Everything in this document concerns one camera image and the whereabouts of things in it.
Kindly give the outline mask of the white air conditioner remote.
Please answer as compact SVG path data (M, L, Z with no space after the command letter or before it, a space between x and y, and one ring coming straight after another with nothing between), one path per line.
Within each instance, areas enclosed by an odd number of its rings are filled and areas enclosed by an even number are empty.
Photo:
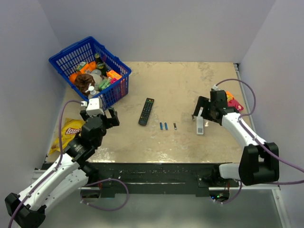
M196 132L197 135L203 135L204 134L204 119L201 116L203 112L203 107L200 108L199 113L196 117Z

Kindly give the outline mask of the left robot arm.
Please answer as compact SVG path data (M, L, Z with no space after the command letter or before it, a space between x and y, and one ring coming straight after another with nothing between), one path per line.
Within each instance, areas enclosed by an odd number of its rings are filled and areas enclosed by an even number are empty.
M61 150L58 159L29 187L5 198L10 222L16 222L22 228L37 228L46 212L73 190L85 184L97 184L98 170L88 159L101 146L106 130L119 125L115 109L110 107L108 111L109 118L99 108L80 112L85 123Z

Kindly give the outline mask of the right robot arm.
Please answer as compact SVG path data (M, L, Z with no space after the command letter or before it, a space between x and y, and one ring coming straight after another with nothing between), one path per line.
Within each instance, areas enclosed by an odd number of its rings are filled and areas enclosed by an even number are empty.
M242 181L246 186L278 181L279 161L267 153L279 155L278 146L259 137L242 119L239 111L229 106L224 90L210 91L210 98L199 96L192 118L218 123L243 149L239 163L223 163L212 174L214 185L221 187L229 179Z

